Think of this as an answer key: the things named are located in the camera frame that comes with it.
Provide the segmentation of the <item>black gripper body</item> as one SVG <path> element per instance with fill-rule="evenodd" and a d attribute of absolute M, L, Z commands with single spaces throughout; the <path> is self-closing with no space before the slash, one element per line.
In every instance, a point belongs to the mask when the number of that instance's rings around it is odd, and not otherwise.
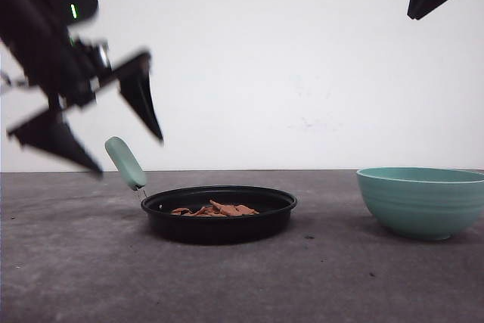
<path fill-rule="evenodd" d="M 53 110 L 93 100 L 91 80 L 112 70 L 105 42 L 48 37 L 22 38 L 22 66 L 27 85 L 38 86 Z"/>

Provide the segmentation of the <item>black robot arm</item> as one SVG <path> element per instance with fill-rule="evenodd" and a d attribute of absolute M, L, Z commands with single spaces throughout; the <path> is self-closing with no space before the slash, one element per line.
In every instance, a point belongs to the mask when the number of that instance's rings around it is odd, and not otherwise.
<path fill-rule="evenodd" d="M 92 19 L 98 0 L 1 0 L 1 40 L 23 69 L 17 87 L 38 87 L 48 107 L 8 130 L 21 146 L 69 160 L 95 175 L 100 166 L 76 140 L 64 112 L 84 107 L 113 81 L 147 129 L 159 141 L 163 133 L 150 93 L 150 52 L 142 50 L 111 66 L 104 42 L 74 39 L 69 26 Z"/>

